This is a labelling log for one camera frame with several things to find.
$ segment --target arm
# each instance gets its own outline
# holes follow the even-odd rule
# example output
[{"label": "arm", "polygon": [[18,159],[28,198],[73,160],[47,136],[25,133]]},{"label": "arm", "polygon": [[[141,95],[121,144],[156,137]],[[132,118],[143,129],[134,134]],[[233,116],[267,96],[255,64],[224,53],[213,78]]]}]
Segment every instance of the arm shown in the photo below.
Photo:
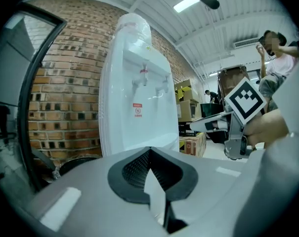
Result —
[{"label": "arm", "polygon": [[279,46],[276,51],[299,58],[299,48],[297,46]]},{"label": "arm", "polygon": [[264,58],[261,59],[260,77],[261,79],[266,76],[266,65],[264,64]]},{"label": "arm", "polygon": [[264,50],[260,44],[256,45],[257,52],[260,54],[261,57],[261,68],[260,68],[260,77],[261,79],[266,76],[266,66],[264,64]]}]

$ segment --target air conditioner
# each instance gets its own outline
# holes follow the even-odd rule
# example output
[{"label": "air conditioner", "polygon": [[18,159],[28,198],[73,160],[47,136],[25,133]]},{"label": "air conditioner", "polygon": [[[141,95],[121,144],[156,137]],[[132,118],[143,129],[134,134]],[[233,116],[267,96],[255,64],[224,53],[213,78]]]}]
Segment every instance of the air conditioner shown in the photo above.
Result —
[{"label": "air conditioner", "polygon": [[245,39],[242,41],[234,42],[233,45],[234,45],[234,49],[237,49],[248,45],[254,45],[258,42],[259,42],[258,38],[253,38],[253,39]]}]

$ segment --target hand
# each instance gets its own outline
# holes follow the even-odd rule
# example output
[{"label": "hand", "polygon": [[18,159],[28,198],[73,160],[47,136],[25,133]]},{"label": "hand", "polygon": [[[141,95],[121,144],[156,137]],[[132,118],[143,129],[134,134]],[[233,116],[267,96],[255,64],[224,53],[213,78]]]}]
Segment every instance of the hand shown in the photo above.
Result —
[{"label": "hand", "polygon": [[262,45],[257,44],[256,49],[257,49],[258,53],[260,54],[261,58],[264,59],[264,50],[263,50]]}]

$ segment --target person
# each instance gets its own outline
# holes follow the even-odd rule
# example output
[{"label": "person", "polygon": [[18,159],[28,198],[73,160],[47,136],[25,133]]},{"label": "person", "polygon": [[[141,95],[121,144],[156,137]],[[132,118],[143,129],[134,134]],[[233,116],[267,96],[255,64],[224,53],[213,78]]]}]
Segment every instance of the person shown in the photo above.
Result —
[{"label": "person", "polygon": [[274,60],[268,63],[266,68],[264,50],[260,44],[256,45],[256,49],[261,56],[259,92],[267,101],[264,113],[268,113],[277,109],[272,100],[272,95],[293,70],[299,58],[299,48],[297,46],[285,46],[287,40],[280,33],[267,30],[263,36],[263,48],[270,56],[276,56]]},{"label": "person", "polygon": [[219,104],[218,95],[215,92],[209,91],[208,89],[205,91],[205,94],[210,96],[210,103]]},{"label": "person", "polygon": [[285,137],[288,133],[288,127],[279,109],[254,118],[247,123],[244,130],[248,145],[251,145],[253,149],[260,142],[264,142],[264,148],[267,148],[275,140]]}]

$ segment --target brick wall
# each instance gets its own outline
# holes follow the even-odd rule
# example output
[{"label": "brick wall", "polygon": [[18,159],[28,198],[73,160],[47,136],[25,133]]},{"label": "brick wall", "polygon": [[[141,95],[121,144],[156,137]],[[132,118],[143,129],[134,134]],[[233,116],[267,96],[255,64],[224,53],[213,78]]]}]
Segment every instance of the brick wall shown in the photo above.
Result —
[{"label": "brick wall", "polygon": [[[34,81],[29,107],[31,146],[56,165],[81,155],[101,155],[98,131],[100,73],[116,23],[126,12],[93,0],[29,2],[68,24],[51,45]],[[41,33],[30,29],[32,41]],[[153,46],[169,60],[174,82],[192,79],[203,92],[185,59],[155,30]]]}]

